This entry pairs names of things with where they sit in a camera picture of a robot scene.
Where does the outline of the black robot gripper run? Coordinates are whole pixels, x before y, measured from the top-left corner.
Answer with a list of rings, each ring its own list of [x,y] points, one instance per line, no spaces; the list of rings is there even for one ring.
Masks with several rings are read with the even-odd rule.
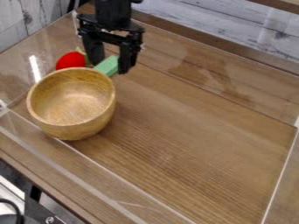
[[[95,12],[80,13],[82,36],[90,63],[95,66],[106,58],[105,44],[119,46],[118,72],[127,74],[137,65],[146,29],[133,21],[133,5],[145,0],[95,0]]]

